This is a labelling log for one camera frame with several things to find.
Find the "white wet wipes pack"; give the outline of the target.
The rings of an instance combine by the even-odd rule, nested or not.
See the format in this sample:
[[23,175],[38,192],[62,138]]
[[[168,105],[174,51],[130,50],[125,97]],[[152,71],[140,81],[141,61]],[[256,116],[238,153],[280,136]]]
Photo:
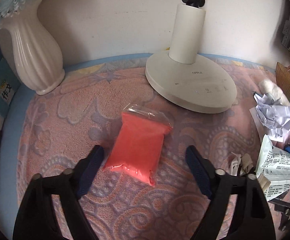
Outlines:
[[273,146],[264,135],[255,168],[259,180],[266,178],[270,185],[263,190],[269,202],[290,189],[290,153]]

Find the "white paper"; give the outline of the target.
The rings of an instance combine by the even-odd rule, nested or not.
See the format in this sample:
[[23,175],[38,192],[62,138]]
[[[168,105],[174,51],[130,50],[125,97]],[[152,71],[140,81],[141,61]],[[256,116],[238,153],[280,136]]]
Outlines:
[[264,133],[273,141],[285,142],[290,135],[290,106],[274,100],[271,94],[253,94],[255,116]]

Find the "red clay bag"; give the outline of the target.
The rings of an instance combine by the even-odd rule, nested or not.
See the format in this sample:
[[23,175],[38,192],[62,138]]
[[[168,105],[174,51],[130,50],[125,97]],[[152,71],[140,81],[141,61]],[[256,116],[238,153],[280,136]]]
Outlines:
[[162,113],[139,104],[128,104],[121,114],[122,126],[105,170],[123,172],[145,184],[155,186],[165,136],[173,126]]

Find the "pink patterned tablecloth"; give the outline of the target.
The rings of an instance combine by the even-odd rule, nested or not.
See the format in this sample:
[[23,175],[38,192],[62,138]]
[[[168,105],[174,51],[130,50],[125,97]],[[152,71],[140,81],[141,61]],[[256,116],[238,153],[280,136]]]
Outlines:
[[190,239],[207,206],[185,150],[195,146],[217,168],[237,155],[256,162],[260,139],[250,113],[262,67],[219,64],[235,82],[233,106],[220,114],[178,107],[149,85],[144,62],[106,63],[73,73],[54,91],[34,96],[18,148],[17,197],[36,173],[54,176],[73,168],[93,146],[105,150],[101,168],[80,200],[100,239]]

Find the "white plush toy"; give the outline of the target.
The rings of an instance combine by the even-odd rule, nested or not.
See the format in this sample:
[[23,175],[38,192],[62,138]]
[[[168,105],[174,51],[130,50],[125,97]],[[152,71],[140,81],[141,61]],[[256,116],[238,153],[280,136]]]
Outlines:
[[259,82],[258,86],[262,94],[271,94],[274,101],[278,101],[283,106],[290,107],[290,102],[284,92],[271,80],[264,79]]

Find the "white desk lamp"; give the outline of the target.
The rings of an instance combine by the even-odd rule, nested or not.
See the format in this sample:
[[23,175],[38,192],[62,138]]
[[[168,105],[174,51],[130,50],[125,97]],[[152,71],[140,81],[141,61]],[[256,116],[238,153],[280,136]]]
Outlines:
[[230,75],[198,54],[205,22],[205,0],[182,0],[176,10],[169,50],[150,56],[146,78],[168,101],[193,112],[222,113],[236,100]]

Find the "white ribbed vase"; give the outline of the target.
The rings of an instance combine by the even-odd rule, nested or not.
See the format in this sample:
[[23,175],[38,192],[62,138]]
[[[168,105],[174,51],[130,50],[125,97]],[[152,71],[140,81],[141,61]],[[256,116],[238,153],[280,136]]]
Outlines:
[[13,56],[21,81],[38,95],[54,90],[64,79],[60,46],[44,28],[37,16],[42,0],[3,18],[2,28],[12,38]]

